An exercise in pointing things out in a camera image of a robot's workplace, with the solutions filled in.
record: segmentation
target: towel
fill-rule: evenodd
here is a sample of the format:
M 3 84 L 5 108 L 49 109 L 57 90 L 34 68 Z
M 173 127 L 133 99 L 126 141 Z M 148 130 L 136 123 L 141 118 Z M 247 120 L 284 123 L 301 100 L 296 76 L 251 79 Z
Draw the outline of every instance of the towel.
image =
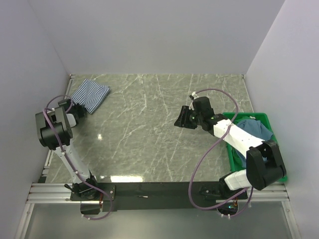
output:
M 110 87 L 85 79 L 71 96 L 74 103 L 82 105 L 92 114 L 110 92 Z
M 243 129 L 244 131 L 246 131 L 247 133 L 257 137 L 257 138 L 261 138 L 265 141 L 271 139 L 271 137 L 273 136 L 273 133 L 271 131 L 269 131 L 261 122 L 260 120 L 255 120 L 255 119 L 245 119 L 240 121 L 237 126 L 241 129 Z M 236 150 L 237 155 L 239 156 L 241 163 L 242 163 L 242 167 L 246 168 L 246 158 L 239 152 Z

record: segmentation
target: green plastic basket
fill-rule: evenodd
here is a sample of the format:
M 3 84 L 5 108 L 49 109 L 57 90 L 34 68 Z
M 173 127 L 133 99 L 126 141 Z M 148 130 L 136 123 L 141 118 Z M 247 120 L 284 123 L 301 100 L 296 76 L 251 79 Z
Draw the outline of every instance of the green plastic basket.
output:
M 232 119 L 234 117 L 235 113 L 223 113 L 223 115 L 225 115 L 229 119 Z M 265 113 L 238 113 L 235 120 L 240 120 L 241 118 L 244 118 L 244 117 L 254 117 L 256 120 L 260 120 L 260 122 L 268 130 L 270 130 L 273 133 L 273 130 L 271 129 L 268 117 Z M 273 135 L 271 137 L 271 139 L 274 140 L 275 142 L 277 142 L 275 135 Z M 241 162 L 237 162 L 236 160 L 234 160 L 233 150 L 232 150 L 232 146 L 230 144 L 227 144 L 227 153 L 228 153 L 228 158 L 229 158 L 230 170 L 232 172 L 237 172 L 237 171 L 245 169 L 241 166 Z M 286 175 L 285 177 L 279 179 L 278 182 L 286 182 L 287 179 L 288 179 L 288 177 Z

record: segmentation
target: white wall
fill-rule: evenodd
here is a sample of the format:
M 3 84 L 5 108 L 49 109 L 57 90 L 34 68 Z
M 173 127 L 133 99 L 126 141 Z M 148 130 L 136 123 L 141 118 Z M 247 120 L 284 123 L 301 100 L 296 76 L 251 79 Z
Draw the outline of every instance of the white wall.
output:
M 246 81 L 254 109 L 267 113 L 279 141 L 306 239 L 319 236 L 318 12 L 318 0 L 286 0 Z
M 246 73 L 284 0 L 29 0 L 69 73 Z
M 68 75 L 26 0 L 2 1 L 0 22 L 0 238 L 10 239 L 47 153 L 34 115 Z

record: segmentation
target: blue and white striped fabric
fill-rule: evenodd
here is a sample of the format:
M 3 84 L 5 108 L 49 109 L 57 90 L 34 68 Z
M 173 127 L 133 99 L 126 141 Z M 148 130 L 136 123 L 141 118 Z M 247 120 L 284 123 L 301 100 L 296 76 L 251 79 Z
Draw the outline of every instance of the blue and white striped fabric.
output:
M 71 98 L 74 103 L 84 106 L 84 108 L 92 114 L 100 106 L 109 92 L 110 87 L 85 79 Z

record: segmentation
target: marble tabletop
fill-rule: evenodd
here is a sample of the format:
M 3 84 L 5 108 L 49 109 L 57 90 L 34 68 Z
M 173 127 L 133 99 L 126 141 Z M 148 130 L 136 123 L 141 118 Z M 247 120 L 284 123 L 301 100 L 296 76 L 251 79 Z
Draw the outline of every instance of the marble tabletop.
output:
M 193 91 L 223 89 L 237 100 L 240 112 L 253 110 L 242 75 L 75 75 L 69 94 L 86 78 L 111 87 L 100 107 L 72 129 L 79 156 L 99 182 L 189 181 L 198 160 L 217 140 L 200 127 L 173 126 Z M 235 110 L 220 92 L 200 96 L 210 98 L 216 114 Z M 46 183 L 72 182 L 62 161 L 52 155 Z M 195 181 L 217 181 L 229 172 L 222 142 L 203 161 Z

